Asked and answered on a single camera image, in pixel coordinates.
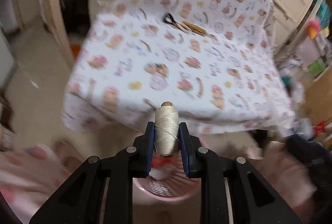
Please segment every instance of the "black scissors handle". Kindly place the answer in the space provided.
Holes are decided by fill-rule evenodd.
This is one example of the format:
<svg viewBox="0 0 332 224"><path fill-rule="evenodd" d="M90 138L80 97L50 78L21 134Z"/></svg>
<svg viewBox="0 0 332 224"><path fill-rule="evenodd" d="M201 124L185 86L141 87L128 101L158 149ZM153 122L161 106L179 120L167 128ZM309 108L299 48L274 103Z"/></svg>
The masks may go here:
<svg viewBox="0 0 332 224"><path fill-rule="evenodd" d="M163 17L163 22L166 23L166 24L171 24L173 26L176 25L176 22L173 18L173 16L170 14L170 13L166 13Z"/></svg>

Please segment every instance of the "patterned tablecloth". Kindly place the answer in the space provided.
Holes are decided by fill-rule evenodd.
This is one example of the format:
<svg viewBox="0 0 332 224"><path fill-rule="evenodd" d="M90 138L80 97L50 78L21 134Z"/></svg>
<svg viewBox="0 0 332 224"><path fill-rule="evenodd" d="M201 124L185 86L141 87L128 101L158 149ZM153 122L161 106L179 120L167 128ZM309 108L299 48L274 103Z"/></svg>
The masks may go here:
<svg viewBox="0 0 332 224"><path fill-rule="evenodd" d="M170 12L210 36L162 22ZM97 16L65 93L77 131L144 131L164 101L192 134L282 126L294 113L273 62L272 0L114 0Z"/></svg>

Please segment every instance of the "tiled floor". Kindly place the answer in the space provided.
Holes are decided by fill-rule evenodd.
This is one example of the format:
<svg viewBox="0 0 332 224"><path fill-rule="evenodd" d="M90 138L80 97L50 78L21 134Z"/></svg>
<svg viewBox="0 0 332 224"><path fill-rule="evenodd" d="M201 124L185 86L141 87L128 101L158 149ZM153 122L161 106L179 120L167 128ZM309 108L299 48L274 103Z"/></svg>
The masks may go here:
<svg viewBox="0 0 332 224"><path fill-rule="evenodd" d="M52 145L56 139L65 139L86 158L91 155L104 158L132 144L136 132L121 124L114 124L99 134L76 133L62 124L60 111L70 70L55 39L44 30L41 21L14 38L11 45L18 67L6 96L15 114L12 126L17 134L16 148L36 143ZM237 148L254 144L246 132L208 136L204 142L216 152L223 152L229 144ZM172 223L199 222L199 194L185 202L165 203L147 197L134 187L133 198L136 223L164 223L160 220L162 211L171 212Z"/></svg>

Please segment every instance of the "beige floor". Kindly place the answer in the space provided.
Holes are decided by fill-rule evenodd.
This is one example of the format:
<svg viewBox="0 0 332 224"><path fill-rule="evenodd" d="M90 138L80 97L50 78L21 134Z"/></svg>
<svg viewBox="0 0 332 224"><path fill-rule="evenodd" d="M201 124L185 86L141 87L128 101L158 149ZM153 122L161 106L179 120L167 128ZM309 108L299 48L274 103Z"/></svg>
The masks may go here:
<svg viewBox="0 0 332 224"><path fill-rule="evenodd" d="M130 146L135 131L121 124L114 124L101 133L76 133L61 122L60 112L63 91L70 70L61 57L56 41L47 33L41 21L36 21L12 42L18 68L6 90L14 118L12 127L17 134L15 147L27 147L36 143L51 146L57 139L70 141L85 157L112 156ZM246 132L204 137L209 148L223 152L230 144L236 148L254 145ZM200 195L180 203L157 202L133 188L136 222L163 223L162 211L170 211L172 223L198 223Z"/></svg>

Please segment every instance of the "red object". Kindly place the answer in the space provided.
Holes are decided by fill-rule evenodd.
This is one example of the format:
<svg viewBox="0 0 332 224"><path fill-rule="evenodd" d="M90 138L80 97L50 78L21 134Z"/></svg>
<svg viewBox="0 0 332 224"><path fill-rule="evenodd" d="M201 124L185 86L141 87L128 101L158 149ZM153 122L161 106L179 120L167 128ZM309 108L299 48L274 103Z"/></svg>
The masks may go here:
<svg viewBox="0 0 332 224"><path fill-rule="evenodd" d="M325 132L326 122L321 122L317 126L313 127L314 137L318 136L321 132Z"/></svg>

